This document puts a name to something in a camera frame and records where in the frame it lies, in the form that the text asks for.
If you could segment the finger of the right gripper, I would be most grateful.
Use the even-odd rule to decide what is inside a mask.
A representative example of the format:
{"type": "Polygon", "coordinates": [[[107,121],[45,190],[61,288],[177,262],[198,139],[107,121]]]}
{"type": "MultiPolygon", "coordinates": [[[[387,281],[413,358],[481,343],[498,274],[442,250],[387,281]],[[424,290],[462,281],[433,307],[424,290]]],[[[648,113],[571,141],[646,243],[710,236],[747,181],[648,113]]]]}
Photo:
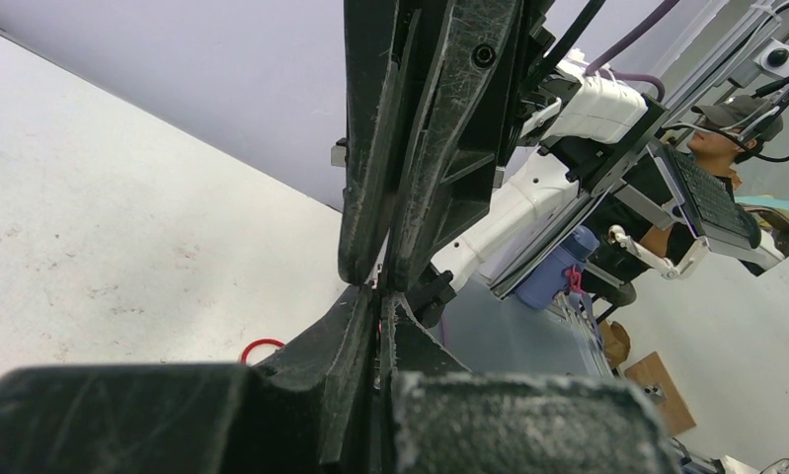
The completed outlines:
{"type": "Polygon", "coordinates": [[[420,19],[412,1],[344,4],[347,143],[338,266],[350,284],[371,275],[391,225],[409,48],[420,19]]]}
{"type": "Polygon", "coordinates": [[[405,292],[436,252],[487,212],[495,154],[465,145],[524,7],[520,1],[452,1],[443,15],[406,149],[385,259],[385,285],[405,292]]]}

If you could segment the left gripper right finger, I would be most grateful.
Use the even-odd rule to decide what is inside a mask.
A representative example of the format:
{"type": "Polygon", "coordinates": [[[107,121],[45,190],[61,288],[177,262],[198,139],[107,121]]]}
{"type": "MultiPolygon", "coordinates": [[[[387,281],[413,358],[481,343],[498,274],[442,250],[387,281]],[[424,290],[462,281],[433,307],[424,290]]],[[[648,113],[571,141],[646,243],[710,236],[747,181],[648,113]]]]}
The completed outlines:
{"type": "Polygon", "coordinates": [[[466,373],[416,320],[406,297],[381,300],[381,471],[438,472],[453,444],[448,376],[466,373]]]}

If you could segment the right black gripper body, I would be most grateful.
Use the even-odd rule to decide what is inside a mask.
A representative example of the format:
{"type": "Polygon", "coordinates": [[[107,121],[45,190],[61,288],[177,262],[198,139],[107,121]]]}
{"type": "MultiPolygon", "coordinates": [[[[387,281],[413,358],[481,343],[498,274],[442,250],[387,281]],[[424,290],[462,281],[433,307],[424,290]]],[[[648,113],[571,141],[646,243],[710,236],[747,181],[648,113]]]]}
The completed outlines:
{"type": "Polygon", "coordinates": [[[517,147],[524,123],[532,115],[531,106],[523,101],[536,88],[532,76],[537,72],[555,36],[545,27],[547,13],[554,1],[523,1],[518,32],[513,43],[508,106],[503,137],[497,153],[495,188],[502,186],[505,170],[517,147]]]}

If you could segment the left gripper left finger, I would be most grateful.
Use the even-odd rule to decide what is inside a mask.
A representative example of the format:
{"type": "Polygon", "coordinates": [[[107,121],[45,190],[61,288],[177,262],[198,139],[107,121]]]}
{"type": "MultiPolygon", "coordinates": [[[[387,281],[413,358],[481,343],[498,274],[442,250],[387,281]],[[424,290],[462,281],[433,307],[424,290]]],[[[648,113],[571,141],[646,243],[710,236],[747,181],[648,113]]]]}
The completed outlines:
{"type": "Polygon", "coordinates": [[[312,326],[253,367],[259,473],[369,469],[372,290],[349,286],[312,326]]]}

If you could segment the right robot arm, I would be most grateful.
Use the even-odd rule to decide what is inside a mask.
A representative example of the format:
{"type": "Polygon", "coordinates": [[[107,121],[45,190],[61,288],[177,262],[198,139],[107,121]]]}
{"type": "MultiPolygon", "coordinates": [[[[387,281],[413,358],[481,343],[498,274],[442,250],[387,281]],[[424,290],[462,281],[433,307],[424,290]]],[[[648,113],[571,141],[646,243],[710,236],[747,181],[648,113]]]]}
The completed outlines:
{"type": "Polygon", "coordinates": [[[639,157],[663,106],[569,54],[552,1],[348,1],[341,279],[460,287],[536,222],[522,278],[639,157]]]}

